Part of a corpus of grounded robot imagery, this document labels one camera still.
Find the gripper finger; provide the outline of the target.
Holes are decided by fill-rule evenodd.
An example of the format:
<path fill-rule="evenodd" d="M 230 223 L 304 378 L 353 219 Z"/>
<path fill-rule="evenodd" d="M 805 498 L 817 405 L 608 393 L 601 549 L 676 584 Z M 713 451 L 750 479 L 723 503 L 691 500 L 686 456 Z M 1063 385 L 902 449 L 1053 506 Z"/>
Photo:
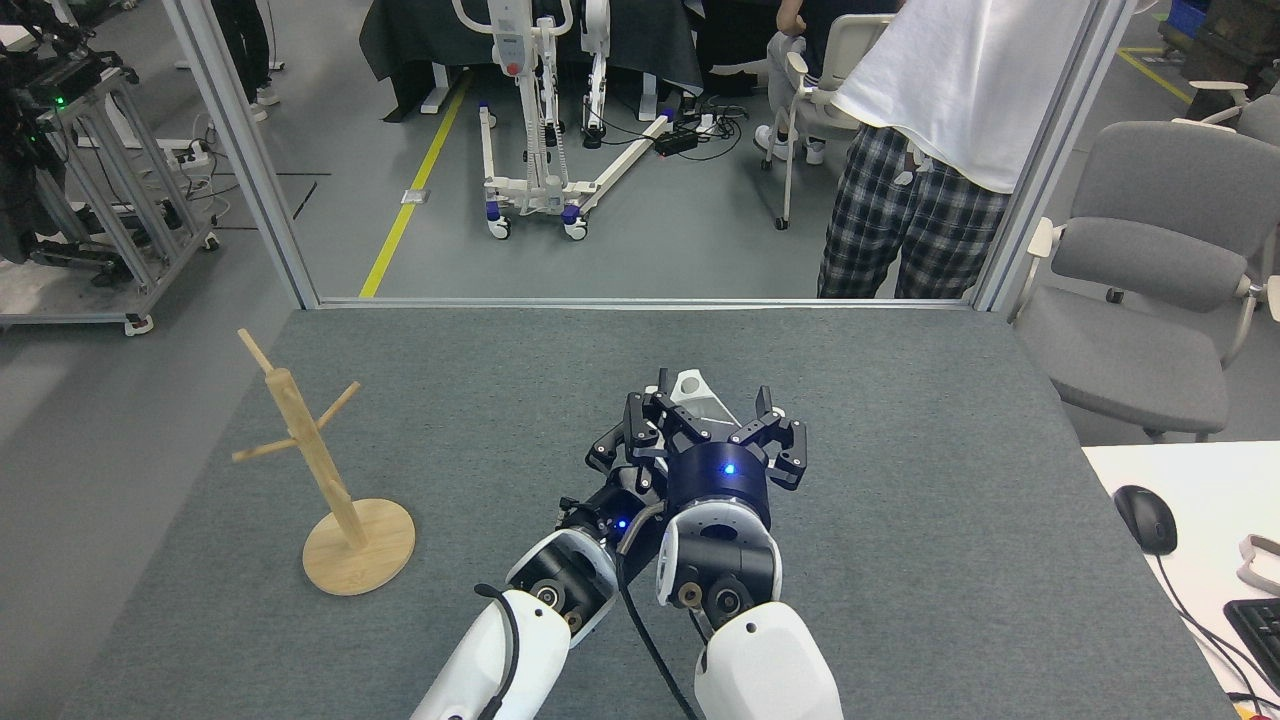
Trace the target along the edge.
<path fill-rule="evenodd" d="M 735 443 L 760 450 L 767 478 L 786 491 L 796 491 L 806 470 L 805 423 L 776 407 L 768 386 L 756 392 L 755 410 L 758 418 L 735 432 Z"/>
<path fill-rule="evenodd" d="M 588 451 L 588 465 L 608 473 L 620 452 L 631 464 L 653 462 L 660 456 L 660 432 L 657 429 L 659 411 L 650 393 L 630 393 L 623 404 L 622 420 Z"/>
<path fill-rule="evenodd" d="M 723 441 L 739 428 L 736 416 L 698 369 L 676 373 L 662 368 L 648 392 L 660 409 L 655 425 L 669 448 L 677 437 L 691 443 Z"/>

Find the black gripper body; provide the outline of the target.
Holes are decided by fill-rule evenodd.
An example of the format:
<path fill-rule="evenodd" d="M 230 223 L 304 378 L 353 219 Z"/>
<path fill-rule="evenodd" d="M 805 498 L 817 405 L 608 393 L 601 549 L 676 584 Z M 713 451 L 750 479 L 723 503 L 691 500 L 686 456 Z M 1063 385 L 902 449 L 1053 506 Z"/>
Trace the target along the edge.
<path fill-rule="evenodd" d="M 666 500 L 666 474 L 648 466 L 621 465 L 585 501 L 561 500 L 556 529 L 579 529 L 595 541 L 617 544 L 632 520 L 648 506 Z"/>
<path fill-rule="evenodd" d="M 667 459 L 667 509 L 678 512 L 696 501 L 736 498 L 769 521 L 767 468 L 764 454 L 740 445 L 692 445 Z"/>

